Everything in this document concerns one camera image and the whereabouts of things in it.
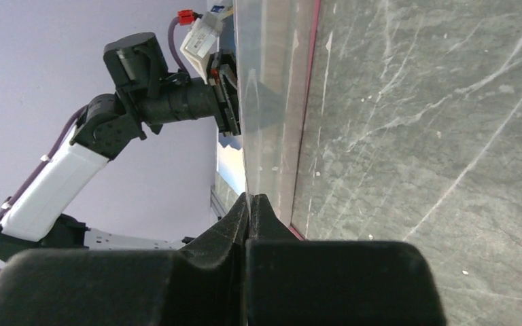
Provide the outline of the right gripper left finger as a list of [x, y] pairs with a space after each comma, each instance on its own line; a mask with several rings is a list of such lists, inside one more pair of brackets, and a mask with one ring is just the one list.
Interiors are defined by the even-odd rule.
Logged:
[[0, 271], [0, 325], [242, 325], [248, 199], [178, 250], [13, 256]]

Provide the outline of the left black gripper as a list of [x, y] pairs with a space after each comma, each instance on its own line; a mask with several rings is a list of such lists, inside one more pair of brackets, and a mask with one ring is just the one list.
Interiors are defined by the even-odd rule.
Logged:
[[219, 132], [225, 136], [241, 135], [237, 62], [232, 50], [219, 50], [211, 55], [207, 81], [218, 103], [215, 120]]

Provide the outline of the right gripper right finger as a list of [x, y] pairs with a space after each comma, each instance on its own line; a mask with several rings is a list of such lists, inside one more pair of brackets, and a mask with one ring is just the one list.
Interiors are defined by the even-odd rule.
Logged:
[[249, 325], [445, 325], [425, 257], [394, 240], [300, 240], [264, 194], [245, 243]]

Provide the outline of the clear acrylic glass sheet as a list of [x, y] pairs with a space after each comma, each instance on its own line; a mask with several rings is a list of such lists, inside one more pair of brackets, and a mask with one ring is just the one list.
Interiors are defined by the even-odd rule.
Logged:
[[247, 192], [292, 221], [320, 1], [236, 1], [234, 27]]

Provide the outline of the pink wooden picture frame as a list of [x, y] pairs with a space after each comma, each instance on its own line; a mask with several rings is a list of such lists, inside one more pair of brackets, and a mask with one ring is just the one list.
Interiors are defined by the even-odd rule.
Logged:
[[522, 1], [323, 1], [292, 221], [414, 244], [450, 325], [522, 325]]

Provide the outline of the blue sky ocean photo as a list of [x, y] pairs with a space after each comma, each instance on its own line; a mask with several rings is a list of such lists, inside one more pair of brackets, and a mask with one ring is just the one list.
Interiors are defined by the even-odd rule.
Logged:
[[[237, 53], [234, 16], [224, 20], [224, 29], [218, 39], [218, 48]], [[237, 195], [246, 191], [242, 140], [242, 136], [220, 134], [217, 145], [217, 171]]]

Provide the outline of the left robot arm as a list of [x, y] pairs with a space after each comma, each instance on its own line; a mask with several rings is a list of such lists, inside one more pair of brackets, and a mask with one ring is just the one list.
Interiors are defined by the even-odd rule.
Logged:
[[0, 208], [0, 261], [27, 249], [164, 249], [167, 242], [120, 236], [89, 228], [65, 214], [84, 186], [115, 160], [143, 127], [213, 117], [219, 132], [241, 133], [237, 61], [231, 50], [205, 59], [205, 74], [170, 72], [155, 34], [137, 33], [105, 46], [103, 60], [115, 83], [64, 125], [49, 153]]

